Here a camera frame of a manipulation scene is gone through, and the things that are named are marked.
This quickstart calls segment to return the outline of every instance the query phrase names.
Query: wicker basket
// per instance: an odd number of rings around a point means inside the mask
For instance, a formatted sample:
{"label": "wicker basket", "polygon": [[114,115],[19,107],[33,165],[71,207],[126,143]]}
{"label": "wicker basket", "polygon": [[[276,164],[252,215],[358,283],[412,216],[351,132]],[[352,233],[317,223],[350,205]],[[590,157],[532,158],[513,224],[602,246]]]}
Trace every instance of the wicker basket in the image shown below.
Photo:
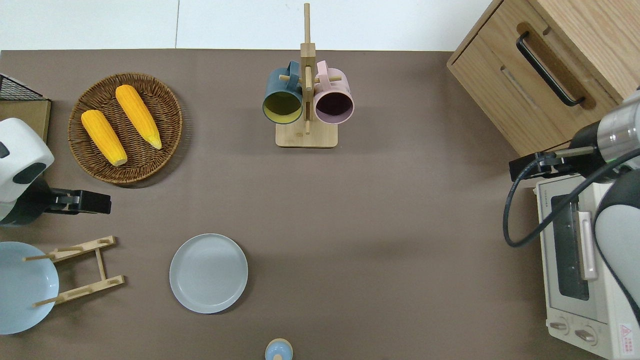
{"label": "wicker basket", "polygon": [[[155,149],[138,134],[116,100],[116,87],[133,86],[153,116],[163,148]],[[82,126],[86,110],[100,110],[127,153],[127,163],[114,167],[95,146]],[[111,184],[133,184],[155,174],[173,156],[182,135],[182,110],[173,92],[152,76],[115,74],[100,80],[76,102],[69,118],[68,140],[80,167],[96,179]]]}

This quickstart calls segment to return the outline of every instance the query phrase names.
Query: black handle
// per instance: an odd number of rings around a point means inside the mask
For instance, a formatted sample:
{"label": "black handle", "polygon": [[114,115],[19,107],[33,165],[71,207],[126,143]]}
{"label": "black handle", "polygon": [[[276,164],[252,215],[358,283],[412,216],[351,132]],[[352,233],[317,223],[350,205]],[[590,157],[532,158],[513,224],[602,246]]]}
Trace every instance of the black handle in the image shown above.
{"label": "black handle", "polygon": [[533,55],[529,48],[527,48],[527,46],[524,44],[524,39],[527,36],[529,36],[528,31],[525,31],[522,35],[520,35],[518,41],[516,42],[516,47],[518,48],[518,50],[520,50],[522,56],[527,59],[533,69],[538,73],[538,75],[540,75],[542,80],[544,80],[551,88],[551,90],[553,90],[553,92],[558,96],[558,99],[560,99],[567,106],[576,106],[584,101],[584,96],[580,99],[573,100],[569,97],[569,95],[567,95],[566,92],[564,92],[564,90],[560,87],[560,85],[558,85],[556,80],[551,76],[551,74],[549,74],[545,67],[542,66],[540,61],[536,59],[535,55]]}

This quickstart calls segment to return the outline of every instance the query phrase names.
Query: wooden cabinet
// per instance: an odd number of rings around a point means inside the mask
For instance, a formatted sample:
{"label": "wooden cabinet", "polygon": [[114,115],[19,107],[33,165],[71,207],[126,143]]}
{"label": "wooden cabinet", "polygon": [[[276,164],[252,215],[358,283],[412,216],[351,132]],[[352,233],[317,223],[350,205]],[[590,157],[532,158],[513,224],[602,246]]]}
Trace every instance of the wooden cabinet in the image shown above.
{"label": "wooden cabinet", "polygon": [[640,85],[640,0],[494,0],[447,66],[520,155],[553,147]]}

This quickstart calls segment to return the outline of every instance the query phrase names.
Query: mug rack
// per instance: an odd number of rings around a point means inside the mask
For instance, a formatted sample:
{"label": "mug rack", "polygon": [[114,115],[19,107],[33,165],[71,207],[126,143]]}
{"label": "mug rack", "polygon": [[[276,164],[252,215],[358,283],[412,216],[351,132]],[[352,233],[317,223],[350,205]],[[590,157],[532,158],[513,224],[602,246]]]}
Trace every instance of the mug rack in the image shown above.
{"label": "mug rack", "polygon": [[[276,144],[280,147],[331,148],[338,145],[338,125],[320,121],[314,109],[314,83],[319,82],[316,69],[316,44],[311,42],[309,3],[305,3],[305,42],[300,44],[300,80],[302,116],[291,124],[276,124]],[[280,76],[283,81],[287,76]]]}

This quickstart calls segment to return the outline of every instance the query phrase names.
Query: pink mug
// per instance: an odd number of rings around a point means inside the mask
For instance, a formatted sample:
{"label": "pink mug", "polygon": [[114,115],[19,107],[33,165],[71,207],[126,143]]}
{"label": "pink mug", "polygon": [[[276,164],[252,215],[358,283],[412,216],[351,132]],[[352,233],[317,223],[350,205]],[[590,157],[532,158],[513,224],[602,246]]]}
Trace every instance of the pink mug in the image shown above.
{"label": "pink mug", "polygon": [[[341,124],[353,115],[353,98],[349,82],[338,69],[327,68],[326,61],[317,63],[320,84],[314,88],[314,108],[316,117],[327,124]],[[340,76],[341,80],[329,81]]]}

